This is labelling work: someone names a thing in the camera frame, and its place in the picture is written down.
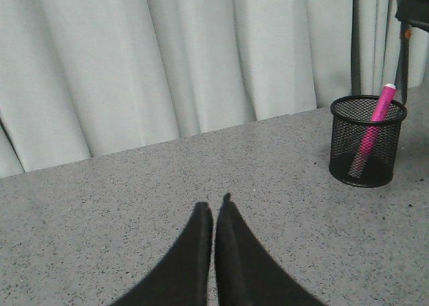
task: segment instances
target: curtain fold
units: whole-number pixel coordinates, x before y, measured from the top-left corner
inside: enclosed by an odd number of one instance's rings
[[[329,105],[395,80],[395,0],[0,0],[0,176]],[[429,36],[413,30],[410,86]]]

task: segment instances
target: black mesh pen holder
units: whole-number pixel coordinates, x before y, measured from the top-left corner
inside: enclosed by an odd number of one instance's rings
[[[356,187],[380,187],[393,177],[397,142],[407,109],[392,101],[383,121],[371,121],[377,96],[337,99],[330,145],[330,173]]]

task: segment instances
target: desk surface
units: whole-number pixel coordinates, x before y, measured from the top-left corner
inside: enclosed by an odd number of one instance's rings
[[[410,90],[392,182],[328,172],[327,108],[0,179],[2,305],[108,305],[193,204],[230,191],[273,258],[329,305],[429,301],[429,104]],[[214,270],[209,305],[217,305]]]

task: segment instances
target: granite countertop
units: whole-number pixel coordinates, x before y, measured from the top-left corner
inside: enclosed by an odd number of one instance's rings
[[[429,104],[409,95],[395,175],[328,172],[327,108],[0,179],[2,305],[108,305],[150,271],[193,205],[230,191],[273,258],[329,305],[429,301]],[[217,305],[214,270],[210,306]]]

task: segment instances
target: pink highlighter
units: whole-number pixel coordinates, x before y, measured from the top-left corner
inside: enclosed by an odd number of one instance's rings
[[[378,99],[377,105],[375,106],[375,110],[373,115],[371,116],[371,121],[383,121],[386,116],[387,111],[389,110],[389,105],[395,96],[396,87],[388,83],[384,86],[381,91],[381,96]],[[378,133],[380,131],[380,127],[378,126],[370,126],[365,131],[365,135],[361,140],[361,145],[359,146],[359,150],[356,153],[355,159],[349,170],[349,175],[359,179],[362,175],[363,169],[367,162],[371,151],[373,150],[374,142],[377,139]]]

